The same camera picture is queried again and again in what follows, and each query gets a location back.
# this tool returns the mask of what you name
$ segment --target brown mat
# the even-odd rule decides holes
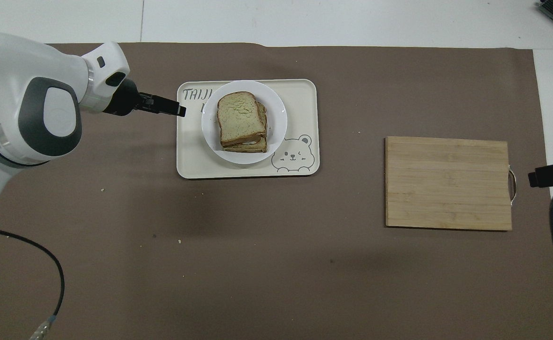
[[[52,338],[553,339],[549,196],[525,176],[545,164],[531,51],[122,47],[139,90],[166,97],[188,80],[312,80],[322,164],[184,180],[176,118],[84,114],[71,155],[0,197],[0,229],[65,267]],[[385,228],[386,136],[507,141],[513,231]],[[29,336],[58,286],[43,254],[0,237],[0,339]]]

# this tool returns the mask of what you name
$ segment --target bear drawing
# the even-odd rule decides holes
[[[303,134],[297,139],[283,140],[283,143],[272,155],[272,166],[276,171],[301,171],[310,168],[315,162],[315,157],[310,150],[312,139],[309,135]]]

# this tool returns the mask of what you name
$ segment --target tray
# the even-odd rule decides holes
[[[235,164],[218,157],[201,131],[201,110],[213,91],[229,81],[186,82],[177,99],[186,117],[176,127],[176,168],[186,179],[308,176],[320,166],[316,87],[307,79],[256,80],[272,88],[287,110],[285,140],[274,155],[254,164]],[[291,161],[290,155],[302,156]]]

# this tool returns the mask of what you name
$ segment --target white round plate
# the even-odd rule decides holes
[[[266,107],[267,153],[233,153],[224,151],[220,144],[218,125],[218,101],[229,93],[247,91],[255,95],[257,101]],[[205,141],[216,155],[237,164],[252,164],[270,157],[281,145],[287,132],[287,112],[283,101],[270,87],[253,80],[236,80],[223,85],[209,97],[201,115],[201,130]]]

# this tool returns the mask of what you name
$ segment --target bread slice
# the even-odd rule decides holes
[[[266,129],[266,107],[260,102],[257,102],[257,104],[260,111],[260,119],[264,123],[264,129]],[[227,146],[224,150],[234,153],[266,153],[268,152],[268,144],[266,143],[266,137],[262,137],[259,142],[254,144],[236,144]]]
[[[223,147],[259,142],[266,137],[258,103],[249,92],[227,94],[218,101],[218,124]]]

